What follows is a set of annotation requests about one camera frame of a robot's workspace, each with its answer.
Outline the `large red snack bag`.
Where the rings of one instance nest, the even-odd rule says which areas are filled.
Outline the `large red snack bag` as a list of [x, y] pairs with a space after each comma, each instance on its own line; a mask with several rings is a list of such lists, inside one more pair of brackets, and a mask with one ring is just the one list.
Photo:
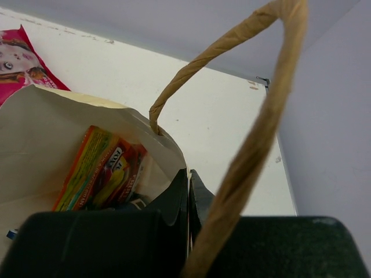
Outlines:
[[69, 91], [37, 54], [23, 26], [1, 31], [0, 55], [1, 104], [29, 85]]

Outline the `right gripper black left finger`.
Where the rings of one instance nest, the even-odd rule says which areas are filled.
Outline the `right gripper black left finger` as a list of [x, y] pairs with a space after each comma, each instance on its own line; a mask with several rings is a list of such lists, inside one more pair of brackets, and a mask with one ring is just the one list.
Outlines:
[[2, 277], [178, 277], [187, 256], [186, 170], [142, 210], [37, 213], [1, 263]]

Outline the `brown paper bag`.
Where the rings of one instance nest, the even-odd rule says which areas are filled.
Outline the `brown paper bag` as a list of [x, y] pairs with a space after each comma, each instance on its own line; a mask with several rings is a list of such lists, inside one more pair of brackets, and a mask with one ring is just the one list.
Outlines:
[[[205, 277], [276, 143], [307, 30], [306, 1], [271, 1], [184, 66], [143, 116], [103, 98], [2, 74], [2, 277]], [[189, 245], [189, 171], [158, 123], [168, 99], [219, 55], [275, 21], [283, 45], [269, 92]]]

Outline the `orange yellow candy packet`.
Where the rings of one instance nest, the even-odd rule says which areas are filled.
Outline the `orange yellow candy packet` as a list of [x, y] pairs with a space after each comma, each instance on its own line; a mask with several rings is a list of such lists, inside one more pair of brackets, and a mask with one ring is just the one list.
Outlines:
[[90, 126], [74, 159], [53, 211], [118, 207], [134, 194], [147, 150], [120, 136]]

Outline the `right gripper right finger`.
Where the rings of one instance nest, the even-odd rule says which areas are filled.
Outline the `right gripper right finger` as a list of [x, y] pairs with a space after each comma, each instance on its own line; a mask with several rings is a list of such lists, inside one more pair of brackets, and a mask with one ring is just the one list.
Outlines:
[[208, 277], [367, 277], [348, 229], [331, 217], [241, 217]]

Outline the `blue white snack bag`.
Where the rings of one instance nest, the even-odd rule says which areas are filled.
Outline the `blue white snack bag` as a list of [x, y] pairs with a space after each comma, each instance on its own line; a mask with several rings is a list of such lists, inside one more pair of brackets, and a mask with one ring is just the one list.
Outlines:
[[18, 234], [18, 230], [17, 230], [17, 229], [11, 229], [11, 230], [9, 230], [9, 231], [7, 232], [6, 237], [7, 237], [8, 239], [10, 239], [10, 240], [13, 240], [13, 239], [16, 237], [17, 234]]

